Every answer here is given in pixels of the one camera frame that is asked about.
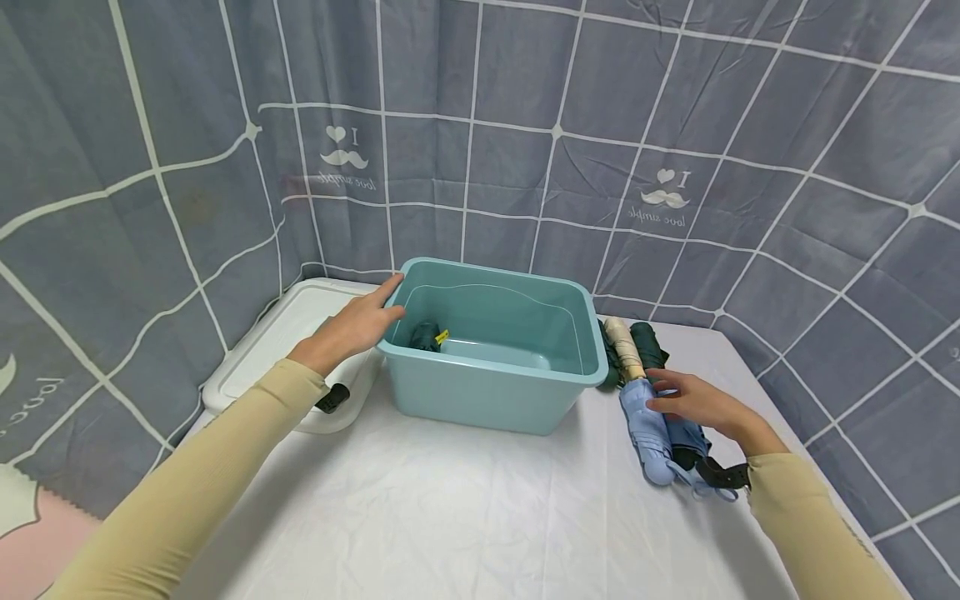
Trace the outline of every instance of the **gray backdrop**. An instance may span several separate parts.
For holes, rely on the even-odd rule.
[[[723,331],[960,597],[957,3],[0,7],[0,460],[105,516],[282,289],[432,255]]]

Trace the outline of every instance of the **white tablecloth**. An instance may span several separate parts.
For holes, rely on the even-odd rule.
[[[656,331],[672,369],[739,397],[809,458],[722,334]],[[735,444],[708,437],[722,465],[742,462]],[[538,437],[405,417],[384,370],[351,427],[277,447],[178,597],[795,594],[745,497],[698,502],[643,479],[616,395],[587,390]]]

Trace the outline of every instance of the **plastic bin rim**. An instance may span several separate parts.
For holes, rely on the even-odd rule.
[[[587,288],[580,285],[576,281],[569,281],[566,279],[557,279],[556,277],[547,277],[540,275],[532,275],[526,273],[518,273],[516,271],[507,271],[506,269],[495,269],[493,267],[483,267],[480,265],[471,265],[466,262],[455,262],[452,260],[442,260],[440,258],[410,258],[403,263],[403,266],[400,267],[400,272],[405,276],[410,272],[410,269],[421,262],[429,262],[436,264],[445,264],[452,265],[456,267],[468,267],[470,269],[476,269],[478,271],[488,271],[491,273],[504,273],[507,275],[520,275],[524,277],[530,277],[533,279],[540,279],[543,281],[553,281],[580,292],[580,295],[584,299],[584,304],[587,307],[588,317],[592,324],[597,322],[596,311],[593,309],[593,300],[590,297],[590,293],[587,291]],[[394,301],[396,300],[396,294],[399,292],[400,286],[397,286],[396,290],[391,294],[390,298],[387,300],[387,303],[384,306],[393,306]],[[548,379],[550,381],[562,381],[567,383],[576,383],[583,385],[585,387],[595,387],[600,385],[607,376],[609,367],[607,365],[607,354],[604,351],[603,340],[600,337],[600,329],[598,327],[590,328],[590,336],[593,340],[593,349],[596,354],[597,360],[597,370],[592,373],[577,374],[572,372],[562,372],[562,371],[548,371],[546,369],[534,369],[532,367],[516,367],[513,365],[507,366],[509,372],[517,375],[524,375],[528,377],[535,377],[538,379]],[[429,360],[438,363],[448,363],[452,365],[463,365],[467,367],[474,367],[475,369],[483,369],[485,371],[496,371],[503,372],[504,365],[502,363],[495,363],[489,360],[481,360],[478,358],[466,358],[462,356],[450,356],[448,354],[439,354],[437,352],[426,352],[423,350],[416,350],[413,348],[407,348],[405,346],[397,346],[391,344],[386,339],[380,340],[376,345],[377,349],[386,354],[387,356],[405,356],[412,358],[419,358],[421,360]]]

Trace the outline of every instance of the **beige sleeve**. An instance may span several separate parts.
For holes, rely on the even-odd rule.
[[[97,529],[44,598],[168,598],[274,446],[328,392],[283,359]]]
[[[804,459],[765,454],[749,463],[751,509],[802,600],[901,598]]]

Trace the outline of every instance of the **hand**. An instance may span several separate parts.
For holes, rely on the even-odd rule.
[[[366,296],[351,300],[299,342],[287,358],[326,377],[350,356],[373,348],[387,327],[406,314],[402,306],[383,307],[402,280],[403,274],[398,273]]]
[[[658,392],[677,391],[648,400],[647,408],[712,427],[740,444],[747,456],[789,452],[763,417],[700,377],[667,369],[648,369],[647,375],[660,380],[654,384]]]

